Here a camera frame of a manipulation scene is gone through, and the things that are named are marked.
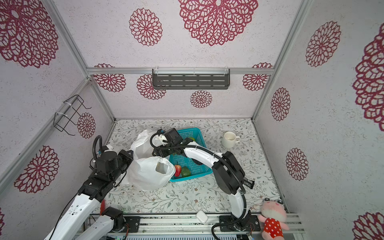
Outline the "red apple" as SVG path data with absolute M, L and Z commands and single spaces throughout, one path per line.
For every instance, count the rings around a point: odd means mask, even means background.
M 181 172 L 182 172 L 182 167 L 180 165 L 175 165 L 175 174 L 174 174 L 174 177 L 179 177 L 181 175 Z

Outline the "white plastic bag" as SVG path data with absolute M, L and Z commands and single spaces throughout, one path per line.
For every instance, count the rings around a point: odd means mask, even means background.
M 163 157 L 153 156 L 150 138 L 155 132 L 142 131 L 132 143 L 134 160 L 122 180 L 123 186 L 133 185 L 141 191 L 154 191 L 164 187 L 176 173 L 174 165 Z

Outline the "green avocado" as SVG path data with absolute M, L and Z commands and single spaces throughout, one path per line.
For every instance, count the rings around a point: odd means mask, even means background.
M 182 178 L 190 177 L 191 175 L 192 175 L 192 172 L 187 167 L 182 167 L 181 169 Z

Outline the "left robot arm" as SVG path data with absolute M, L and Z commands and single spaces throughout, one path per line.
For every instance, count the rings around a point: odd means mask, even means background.
M 89 215 L 117 186 L 118 178 L 127 173 L 133 160 L 134 152 L 132 150 L 121 150 L 119 153 L 105 150 L 100 154 L 94 153 L 94 170 L 68 203 L 67 211 L 62 213 L 61 219 L 57 221 L 45 239 L 72 240 Z M 107 208 L 101 219 L 79 237 L 96 240 L 111 230 L 120 230 L 122 227 L 123 213 L 114 208 Z

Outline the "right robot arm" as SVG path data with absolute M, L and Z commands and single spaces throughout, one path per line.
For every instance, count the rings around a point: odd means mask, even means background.
M 218 187 L 228 196 L 234 220 L 239 222 L 251 217 L 245 187 L 253 189 L 255 182 L 246 178 L 233 153 L 227 151 L 222 154 L 211 151 L 190 138 L 182 138 L 176 129 L 166 132 L 158 130 L 151 136 L 150 145 L 154 148 L 153 156 L 180 155 L 212 169 Z

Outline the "teal plastic basket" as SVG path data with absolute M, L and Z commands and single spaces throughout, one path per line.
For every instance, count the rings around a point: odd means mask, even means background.
M 184 130 L 178 130 L 179 135 L 185 139 L 185 138 L 193 138 L 197 144 L 199 144 L 202 147 L 206 147 L 206 143 L 204 141 L 203 135 L 198 128 L 189 128 L 189 129 L 184 129 Z M 193 162 L 192 159 L 180 156 L 180 155 L 170 155 L 168 156 L 168 160 L 170 163 L 173 165 L 180 165 L 181 167 L 187 167 L 191 175 L 188 177 L 182 177 L 182 175 L 175 177 L 173 176 L 170 179 L 171 183 L 175 182 L 181 182 L 181 181 L 186 181 L 186 180 L 192 180 L 192 179 L 197 179 L 200 177 L 204 177 L 206 175 L 210 175 L 213 173 L 212 169 L 205 165 L 197 165 L 195 162 Z

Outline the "white ceramic mug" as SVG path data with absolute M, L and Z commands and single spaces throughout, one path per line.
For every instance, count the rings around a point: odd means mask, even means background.
M 237 136 L 235 133 L 225 132 L 221 143 L 225 148 L 230 149 L 230 148 L 233 148 L 240 141 L 241 141 L 241 138 Z

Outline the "white earbuds case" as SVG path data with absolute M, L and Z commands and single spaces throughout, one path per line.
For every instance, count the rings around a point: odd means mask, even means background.
M 196 213 L 196 218 L 197 218 L 197 220 L 198 220 L 201 224 L 205 224 L 205 223 L 208 221 L 208 219 L 209 219 L 209 217 L 207 216 L 207 214 L 204 213 L 203 211 L 198 211 L 198 212 Z

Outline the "pink plush toy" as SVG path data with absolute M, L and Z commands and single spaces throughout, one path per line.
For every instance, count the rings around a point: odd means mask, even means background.
M 264 223 L 262 231 L 262 238 L 264 240 L 284 240 L 283 230 L 288 231 L 290 229 L 285 223 L 287 212 L 282 200 L 265 198 L 261 207 L 261 214 L 258 215 L 258 220 Z

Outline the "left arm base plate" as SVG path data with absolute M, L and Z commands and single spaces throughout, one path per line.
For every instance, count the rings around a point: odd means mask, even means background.
M 141 217 L 124 216 L 123 228 L 121 233 L 137 233 L 140 227 Z

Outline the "grey wall shelf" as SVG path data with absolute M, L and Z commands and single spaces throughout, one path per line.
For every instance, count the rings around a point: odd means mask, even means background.
M 167 73 L 152 69 L 155 90 L 227 90 L 230 86 L 229 69 L 214 73 Z

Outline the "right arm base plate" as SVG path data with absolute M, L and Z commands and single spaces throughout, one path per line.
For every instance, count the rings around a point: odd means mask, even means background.
M 220 226 L 221 232 L 259 232 L 261 225 L 257 216 L 251 215 L 243 220 L 233 224 Z

